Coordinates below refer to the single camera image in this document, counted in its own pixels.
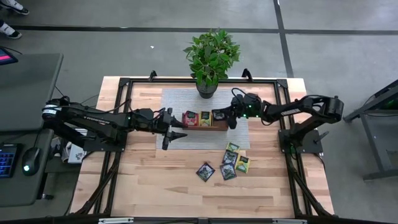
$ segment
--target wooden tabletop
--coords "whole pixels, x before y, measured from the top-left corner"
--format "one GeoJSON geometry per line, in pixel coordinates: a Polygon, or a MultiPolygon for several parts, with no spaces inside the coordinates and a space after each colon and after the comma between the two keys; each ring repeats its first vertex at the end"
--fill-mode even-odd
{"type": "MultiPolygon", "coordinates": [[[[113,108],[119,78],[104,77],[98,109],[113,108]]],[[[288,78],[287,81],[291,100],[306,95],[303,79],[288,78]]],[[[232,87],[256,93],[263,100],[276,103],[272,85],[219,85],[219,88],[232,87]]],[[[132,89],[132,108],[158,110],[162,90],[165,88],[195,88],[195,84],[136,83],[132,89]]],[[[295,120],[301,122],[307,117],[307,114],[298,114],[295,115],[295,120]]],[[[155,135],[143,132],[129,133],[126,151],[122,154],[119,166],[112,216],[294,217],[285,157],[280,153],[277,140],[279,123],[263,126],[259,118],[250,118],[248,125],[251,148],[242,149],[240,153],[251,159],[249,172],[245,174],[237,171],[238,177],[227,181],[223,180],[219,169],[223,149],[175,150],[172,149],[171,143],[167,151],[156,150],[155,135]],[[202,181],[195,173],[204,162],[216,169],[207,182],[202,181]]],[[[71,212],[81,208],[98,186],[103,157],[103,152],[95,152],[83,161],[71,212]]],[[[333,213],[322,163],[311,154],[304,154],[302,157],[309,189],[324,208],[333,213]]],[[[103,207],[106,204],[107,192],[108,189],[104,193],[103,207]]],[[[298,194],[300,208],[304,211],[300,190],[298,194]]]]}

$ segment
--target yellow box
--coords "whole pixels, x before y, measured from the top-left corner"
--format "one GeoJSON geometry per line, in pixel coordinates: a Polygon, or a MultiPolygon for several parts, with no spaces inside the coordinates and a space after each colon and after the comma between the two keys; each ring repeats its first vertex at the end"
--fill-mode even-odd
{"type": "Polygon", "coordinates": [[[202,111],[199,115],[199,126],[210,127],[212,125],[212,114],[209,111],[202,111]]]}

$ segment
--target floor tile line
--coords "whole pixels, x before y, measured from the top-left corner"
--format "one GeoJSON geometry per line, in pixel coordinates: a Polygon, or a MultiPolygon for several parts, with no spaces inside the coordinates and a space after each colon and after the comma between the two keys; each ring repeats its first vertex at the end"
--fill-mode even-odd
{"type": "MultiPolygon", "coordinates": [[[[207,32],[217,28],[177,28],[177,27],[89,27],[89,26],[36,26],[10,24],[19,30],[42,31],[82,31],[82,32],[207,32]]],[[[324,29],[257,29],[223,28],[232,33],[247,34],[302,34],[302,35],[398,35],[398,30],[324,30],[324,29]]]]}
{"type": "Polygon", "coordinates": [[[278,28],[280,31],[282,31],[279,32],[279,38],[280,45],[282,46],[282,55],[285,62],[286,76],[287,78],[294,78],[292,62],[290,61],[289,48],[287,46],[286,34],[285,32],[283,32],[285,30],[285,27],[282,19],[282,13],[280,11],[279,0],[274,0],[274,7],[278,28]]]}

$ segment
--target gray mat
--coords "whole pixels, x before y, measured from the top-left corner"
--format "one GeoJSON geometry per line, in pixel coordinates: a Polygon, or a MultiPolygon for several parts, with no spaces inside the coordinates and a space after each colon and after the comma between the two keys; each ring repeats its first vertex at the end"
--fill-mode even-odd
{"type": "MultiPolygon", "coordinates": [[[[212,109],[225,108],[231,104],[231,90],[217,90],[212,98],[203,99],[195,89],[163,90],[162,107],[173,108],[173,115],[181,121],[186,110],[199,113],[212,109]]],[[[241,149],[250,149],[247,119],[238,119],[236,129],[228,131],[187,131],[171,128],[172,131],[187,133],[188,136],[172,141],[169,149],[225,149],[228,142],[233,142],[241,149]]],[[[156,149],[162,148],[163,136],[156,136],[156,149]]]]}

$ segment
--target gray floor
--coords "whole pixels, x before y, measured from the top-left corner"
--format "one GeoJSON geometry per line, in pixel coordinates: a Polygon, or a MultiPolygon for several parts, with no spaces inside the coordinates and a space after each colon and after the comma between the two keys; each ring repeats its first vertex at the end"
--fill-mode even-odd
{"type": "MultiPolygon", "coordinates": [[[[0,12],[18,25],[115,26],[177,28],[278,28],[271,0],[21,0],[27,17],[0,12]]],[[[393,0],[279,0],[286,29],[396,30],[398,2],[393,0]]],[[[22,30],[18,41],[0,37],[0,45],[25,54],[65,55],[58,87],[73,101],[98,93],[105,75],[186,76],[181,52],[196,33],[189,32],[66,32],[22,30]]],[[[241,62],[229,72],[248,68],[255,77],[286,77],[279,34],[234,33],[241,44],[241,62]]],[[[396,35],[287,35],[294,77],[304,78],[308,93],[339,95],[345,114],[369,95],[398,78],[396,35]]],[[[326,174],[337,215],[346,218],[398,221],[398,178],[363,182],[377,170],[359,120],[324,125],[326,174]]],[[[73,186],[59,187],[66,192],[73,186]]],[[[47,208],[62,215],[69,203],[47,208]]],[[[1,210],[0,217],[20,212],[1,210]]],[[[41,216],[35,212],[28,215],[41,216]]]]}

